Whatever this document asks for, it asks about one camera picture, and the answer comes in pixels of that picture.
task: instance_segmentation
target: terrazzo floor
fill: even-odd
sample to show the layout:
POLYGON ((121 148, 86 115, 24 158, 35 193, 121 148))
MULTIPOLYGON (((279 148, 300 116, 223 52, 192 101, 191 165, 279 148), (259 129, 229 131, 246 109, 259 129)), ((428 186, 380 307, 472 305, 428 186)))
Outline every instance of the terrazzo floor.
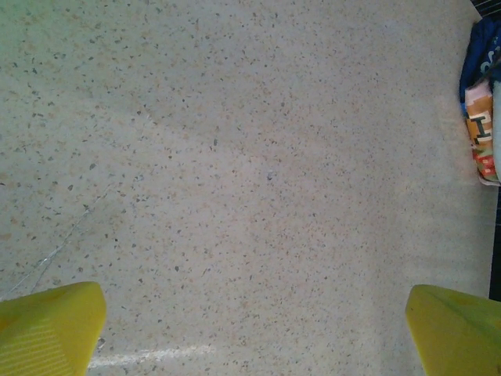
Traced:
POLYGON ((89 375, 422 375, 487 296, 467 0, 0 1, 0 299, 83 280, 89 375))

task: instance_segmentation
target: white line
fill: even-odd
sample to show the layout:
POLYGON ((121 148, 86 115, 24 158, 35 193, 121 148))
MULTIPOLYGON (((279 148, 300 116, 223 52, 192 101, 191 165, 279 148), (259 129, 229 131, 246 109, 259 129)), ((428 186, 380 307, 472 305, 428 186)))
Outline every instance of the white line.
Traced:
POLYGON ((109 356, 97 356, 92 358, 88 368, 127 366, 147 361, 161 362, 166 359, 185 358, 187 356, 200 356, 214 353, 215 348, 208 345, 181 347, 180 349, 165 350, 139 350, 131 354, 118 354, 109 356))

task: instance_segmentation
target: yellow wedge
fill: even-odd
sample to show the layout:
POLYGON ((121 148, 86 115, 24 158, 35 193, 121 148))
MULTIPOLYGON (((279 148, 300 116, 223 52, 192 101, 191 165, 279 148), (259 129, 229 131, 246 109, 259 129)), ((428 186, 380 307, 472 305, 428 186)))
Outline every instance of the yellow wedge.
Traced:
POLYGON ((428 376, 501 375, 501 303, 418 285, 405 314, 428 376))
POLYGON ((94 282, 0 302, 0 374, 84 375, 105 316, 94 282))

